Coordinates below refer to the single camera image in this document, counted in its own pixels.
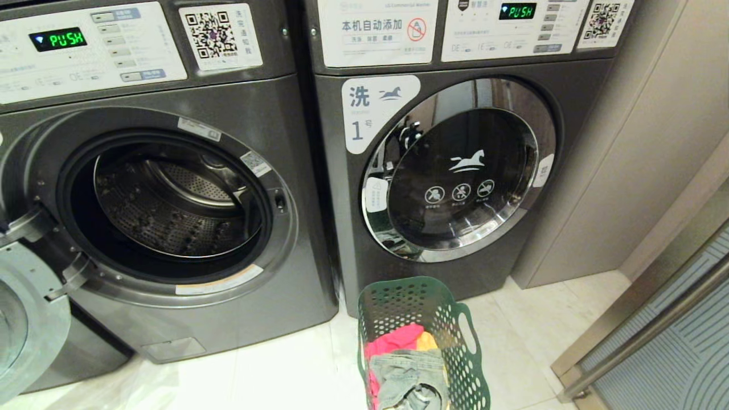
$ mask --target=door hinge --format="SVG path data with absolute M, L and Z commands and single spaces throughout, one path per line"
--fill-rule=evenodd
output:
M 35 242 L 50 232 L 55 226 L 55 221 L 41 207 L 33 208 L 22 217 L 12 221 L 8 230 L 0 234 L 0 247 L 5 247 L 13 242 L 25 239 Z
M 84 253 L 78 253 L 76 258 L 68 268 L 65 268 L 62 272 L 65 283 L 60 289 L 54 290 L 53 292 L 45 296 L 46 300 L 52 301 L 60 298 L 63 295 L 68 295 L 74 290 L 83 286 L 84 283 L 89 279 L 89 272 L 94 269 L 94 264 Z

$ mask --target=tile floor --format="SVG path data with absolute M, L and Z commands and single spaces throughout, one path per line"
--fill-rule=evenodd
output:
M 466 301 L 483 351 L 492 410 L 575 410 L 550 364 L 630 285 L 619 272 Z M 366 410 L 356 366 L 356 320 L 331 322 L 208 357 L 119 371 L 21 395 L 0 410 Z

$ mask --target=white sticker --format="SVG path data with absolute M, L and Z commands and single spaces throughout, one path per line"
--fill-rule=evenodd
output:
M 537 169 L 537 176 L 534 178 L 534 182 L 531 184 L 532 187 L 539 188 L 545 186 L 549 173 L 552 171 L 552 165 L 554 164 L 554 154 L 549 154 L 539 162 L 539 168 Z
M 387 187 L 388 183 L 384 179 L 367 178 L 367 184 L 364 186 L 364 207 L 367 212 L 380 212 L 387 209 Z
M 329 67 L 429 63 L 437 0 L 319 0 Z
M 220 137 L 222 136 L 222 132 L 208 127 L 205 124 L 201 124 L 197 121 L 188 120 L 187 118 L 180 117 L 180 119 L 177 121 L 177 128 L 181 130 L 185 130 L 187 132 L 191 132 L 195 135 L 202 136 L 207 139 L 212 139 L 215 142 L 220 141 Z
M 615 47 L 633 9 L 634 0 L 595 3 L 585 22 L 577 49 Z
M 237 274 L 215 282 L 200 283 L 198 285 L 177 285 L 175 287 L 175 293 L 177 295 L 205 295 L 208 293 L 222 292 L 223 290 L 242 285 L 261 273 L 263 273 L 263 268 L 251 264 Z
M 342 85 L 347 150 L 363 153 L 392 117 L 420 92 L 414 75 L 352 78 Z
M 443 61 L 569 54 L 589 0 L 448 0 Z
M 268 165 L 263 157 L 253 151 L 248 151 L 241 157 L 241 160 L 256 177 L 260 178 L 271 170 L 270 165 Z
M 263 65 L 248 4 L 183 7 L 179 12 L 201 71 Z

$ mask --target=green plastic basket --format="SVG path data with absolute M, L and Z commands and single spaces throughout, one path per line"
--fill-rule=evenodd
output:
M 459 326 L 460 315 L 468 320 L 475 341 L 469 351 Z M 427 276 L 376 282 L 359 294 L 359 372 L 367 389 L 367 405 L 373 407 L 370 394 L 370 364 L 365 360 L 367 343 L 401 326 L 418 323 L 435 338 L 443 351 L 448 374 L 450 410 L 488 410 L 491 396 L 481 372 L 481 347 L 473 328 L 471 312 L 453 299 L 440 281 Z

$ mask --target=digital display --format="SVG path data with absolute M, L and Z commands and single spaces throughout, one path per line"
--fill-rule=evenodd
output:
M 43 31 L 28 36 L 31 38 L 33 45 L 36 46 L 36 50 L 41 53 L 86 45 L 86 38 L 84 38 L 84 34 L 78 27 Z
M 502 3 L 499 20 L 530 20 L 535 10 L 537 3 Z

